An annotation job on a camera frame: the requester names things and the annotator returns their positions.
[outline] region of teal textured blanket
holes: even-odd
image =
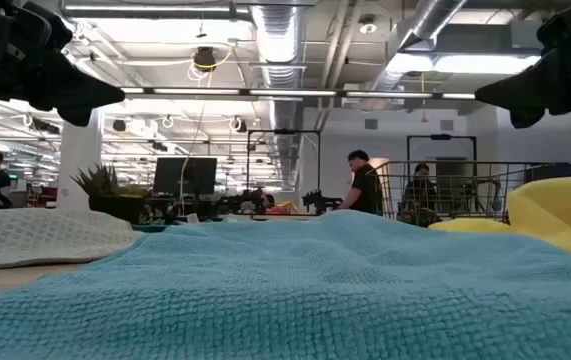
[[[354,212],[143,235],[0,294],[0,359],[571,359],[571,254]]]

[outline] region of potted plant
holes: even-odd
[[[118,186],[116,170],[113,166],[96,165],[96,170],[82,170],[72,180],[89,196],[89,208],[110,214],[119,219],[138,223],[139,215],[145,206],[146,191],[140,186]]]

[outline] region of computer monitor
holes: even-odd
[[[181,170],[186,158],[159,158],[156,161],[154,192],[181,191]],[[211,195],[216,184],[215,158],[189,158],[183,174],[183,194]]]

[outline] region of white column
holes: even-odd
[[[59,209],[87,210],[87,194],[71,178],[77,176],[79,169],[87,173],[101,163],[103,145],[104,108],[94,109],[87,127],[78,127],[65,122],[61,144],[61,164],[58,174],[58,196],[56,207]]]

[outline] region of ventilation duct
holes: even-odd
[[[394,90],[405,74],[395,64],[396,54],[412,45],[425,41],[433,46],[436,36],[454,17],[467,0],[420,0],[411,19],[394,26],[388,46],[389,63],[368,86],[372,91]],[[378,101],[365,101],[364,108],[373,108]]]
[[[252,15],[261,60],[265,63],[288,64],[301,56],[301,8],[292,6],[255,6]],[[263,67],[268,88],[297,89],[301,87],[302,70],[288,67]],[[303,106],[298,101],[271,101],[270,123],[274,129],[300,130],[303,127]],[[296,163],[300,135],[276,135],[283,186],[296,182]]]

